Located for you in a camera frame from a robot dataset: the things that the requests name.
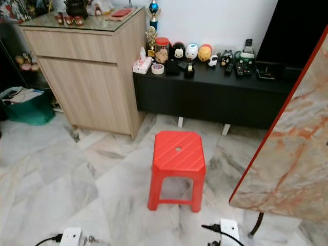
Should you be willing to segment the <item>blue globe trophy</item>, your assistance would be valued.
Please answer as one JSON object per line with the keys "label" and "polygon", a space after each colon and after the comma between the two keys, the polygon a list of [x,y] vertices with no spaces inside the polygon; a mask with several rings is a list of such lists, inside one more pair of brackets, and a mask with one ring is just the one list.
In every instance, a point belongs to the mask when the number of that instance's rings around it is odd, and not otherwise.
{"label": "blue globe trophy", "polygon": [[155,30],[158,28],[158,15],[161,13],[161,7],[156,2],[156,0],[152,0],[148,6],[148,14],[150,16],[149,24],[152,26]]}

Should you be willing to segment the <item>dark curved table leg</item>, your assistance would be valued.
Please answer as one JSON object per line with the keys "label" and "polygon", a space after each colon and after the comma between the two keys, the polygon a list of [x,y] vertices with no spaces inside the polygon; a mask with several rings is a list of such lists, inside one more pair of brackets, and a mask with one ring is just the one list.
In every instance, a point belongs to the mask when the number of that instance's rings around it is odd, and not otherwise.
{"label": "dark curved table leg", "polygon": [[258,213],[257,220],[256,220],[255,224],[253,225],[252,230],[248,234],[248,236],[250,238],[254,237],[256,232],[258,232],[259,228],[261,227],[261,223],[263,221],[263,218],[264,218],[264,213],[263,212]]}

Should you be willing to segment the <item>black television stand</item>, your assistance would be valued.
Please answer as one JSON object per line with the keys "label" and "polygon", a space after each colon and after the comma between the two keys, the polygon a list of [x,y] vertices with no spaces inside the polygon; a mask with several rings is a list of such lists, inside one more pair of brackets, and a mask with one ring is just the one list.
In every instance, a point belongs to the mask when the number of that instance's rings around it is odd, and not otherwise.
{"label": "black television stand", "polygon": [[264,80],[276,79],[276,70],[277,70],[276,64],[256,63],[255,69],[259,79],[264,79]]}

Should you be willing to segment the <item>red flat tray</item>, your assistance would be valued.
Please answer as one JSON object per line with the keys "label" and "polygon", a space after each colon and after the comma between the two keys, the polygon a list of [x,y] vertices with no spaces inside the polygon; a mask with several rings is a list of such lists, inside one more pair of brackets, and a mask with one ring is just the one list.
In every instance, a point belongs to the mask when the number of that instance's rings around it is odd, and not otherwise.
{"label": "red flat tray", "polygon": [[130,14],[132,12],[132,10],[133,9],[131,9],[131,8],[118,9],[118,10],[115,10],[114,12],[112,12],[112,14],[110,16],[114,19],[124,18],[125,16]]}

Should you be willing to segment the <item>light wood cabinet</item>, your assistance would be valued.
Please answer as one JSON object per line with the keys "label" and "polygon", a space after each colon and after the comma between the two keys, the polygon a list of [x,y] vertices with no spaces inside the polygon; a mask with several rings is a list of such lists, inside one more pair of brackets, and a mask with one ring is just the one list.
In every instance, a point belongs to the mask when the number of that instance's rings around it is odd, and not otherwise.
{"label": "light wood cabinet", "polygon": [[145,46],[145,8],[120,21],[89,16],[59,24],[55,12],[19,29],[70,124],[136,137],[145,115],[134,91],[133,63]]}

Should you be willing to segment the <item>pink tissue box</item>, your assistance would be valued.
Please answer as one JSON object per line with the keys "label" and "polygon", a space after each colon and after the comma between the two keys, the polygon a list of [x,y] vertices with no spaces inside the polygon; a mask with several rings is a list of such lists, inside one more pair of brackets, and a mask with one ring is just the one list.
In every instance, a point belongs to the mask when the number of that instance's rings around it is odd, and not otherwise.
{"label": "pink tissue box", "polygon": [[133,72],[146,74],[153,61],[153,58],[146,54],[145,48],[141,47],[139,51],[139,58],[133,63]]}

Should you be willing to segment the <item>orange round plush toy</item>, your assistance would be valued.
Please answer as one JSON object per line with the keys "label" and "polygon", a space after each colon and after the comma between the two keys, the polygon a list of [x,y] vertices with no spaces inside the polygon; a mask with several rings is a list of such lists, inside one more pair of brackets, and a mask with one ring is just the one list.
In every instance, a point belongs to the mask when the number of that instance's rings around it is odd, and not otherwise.
{"label": "orange round plush toy", "polygon": [[197,58],[202,62],[207,62],[213,56],[212,47],[209,44],[203,44],[199,47]]}

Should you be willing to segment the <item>black round plush toy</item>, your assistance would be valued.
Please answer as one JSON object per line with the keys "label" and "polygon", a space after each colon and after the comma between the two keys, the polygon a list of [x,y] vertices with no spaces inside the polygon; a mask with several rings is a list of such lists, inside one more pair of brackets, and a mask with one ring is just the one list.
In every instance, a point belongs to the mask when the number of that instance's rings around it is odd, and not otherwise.
{"label": "black round plush toy", "polygon": [[169,49],[169,58],[183,60],[186,56],[186,46],[182,42],[176,42]]}

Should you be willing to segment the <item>black tape dispenser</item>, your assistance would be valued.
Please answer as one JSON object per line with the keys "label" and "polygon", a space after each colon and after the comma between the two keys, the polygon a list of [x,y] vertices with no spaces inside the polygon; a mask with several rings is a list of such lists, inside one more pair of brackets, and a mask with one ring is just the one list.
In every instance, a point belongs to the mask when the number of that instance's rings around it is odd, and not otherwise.
{"label": "black tape dispenser", "polygon": [[195,69],[193,63],[187,63],[187,68],[185,69],[184,77],[187,79],[192,79],[195,75]]}

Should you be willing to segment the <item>red plastic stool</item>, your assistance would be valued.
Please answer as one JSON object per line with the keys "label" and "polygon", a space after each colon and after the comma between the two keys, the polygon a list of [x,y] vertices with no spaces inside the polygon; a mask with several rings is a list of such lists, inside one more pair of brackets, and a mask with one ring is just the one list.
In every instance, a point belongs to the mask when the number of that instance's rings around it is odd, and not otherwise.
{"label": "red plastic stool", "polygon": [[[190,200],[161,199],[162,183],[170,177],[192,181]],[[201,211],[203,202],[206,160],[201,136],[194,132],[161,131],[155,134],[148,209],[157,210],[159,204],[187,204],[191,211]]]}

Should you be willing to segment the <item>red lidded jar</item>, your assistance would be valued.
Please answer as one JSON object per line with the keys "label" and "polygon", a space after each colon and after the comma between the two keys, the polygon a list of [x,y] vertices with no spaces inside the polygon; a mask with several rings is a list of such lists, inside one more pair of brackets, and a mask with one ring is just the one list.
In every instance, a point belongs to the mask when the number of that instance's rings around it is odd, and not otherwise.
{"label": "red lidded jar", "polygon": [[169,60],[170,41],[166,37],[157,37],[155,39],[155,61],[159,64],[165,64]]}

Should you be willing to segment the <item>white tape roll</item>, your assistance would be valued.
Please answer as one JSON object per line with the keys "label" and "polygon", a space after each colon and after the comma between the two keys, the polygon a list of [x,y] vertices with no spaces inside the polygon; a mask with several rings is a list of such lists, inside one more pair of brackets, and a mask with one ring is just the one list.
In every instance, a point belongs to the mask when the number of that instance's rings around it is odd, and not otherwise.
{"label": "white tape roll", "polygon": [[164,74],[166,68],[163,64],[153,63],[150,70],[155,75],[161,75]]}

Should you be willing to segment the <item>small black figure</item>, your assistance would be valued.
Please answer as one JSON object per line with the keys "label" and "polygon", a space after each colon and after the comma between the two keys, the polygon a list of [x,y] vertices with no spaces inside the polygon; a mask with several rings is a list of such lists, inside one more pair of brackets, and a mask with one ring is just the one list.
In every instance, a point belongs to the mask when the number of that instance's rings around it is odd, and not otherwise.
{"label": "small black figure", "polygon": [[232,50],[225,50],[222,53],[222,56],[220,58],[221,66],[227,66],[231,63],[233,58]]}

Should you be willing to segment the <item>black remote control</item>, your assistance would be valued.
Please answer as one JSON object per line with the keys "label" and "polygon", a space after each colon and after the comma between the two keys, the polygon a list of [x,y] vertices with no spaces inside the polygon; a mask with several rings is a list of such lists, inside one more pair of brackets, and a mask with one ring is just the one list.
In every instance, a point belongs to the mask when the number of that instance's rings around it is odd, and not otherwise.
{"label": "black remote control", "polygon": [[252,75],[250,66],[248,63],[243,61],[238,61],[236,65],[236,76],[237,77],[250,77]]}

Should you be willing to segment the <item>white blue round plush toy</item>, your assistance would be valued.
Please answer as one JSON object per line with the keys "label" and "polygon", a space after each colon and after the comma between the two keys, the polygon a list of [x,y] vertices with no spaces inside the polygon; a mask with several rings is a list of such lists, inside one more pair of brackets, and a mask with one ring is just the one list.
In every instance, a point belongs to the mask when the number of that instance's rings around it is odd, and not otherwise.
{"label": "white blue round plush toy", "polygon": [[185,51],[186,59],[193,61],[197,58],[199,51],[199,46],[196,43],[189,43]]}

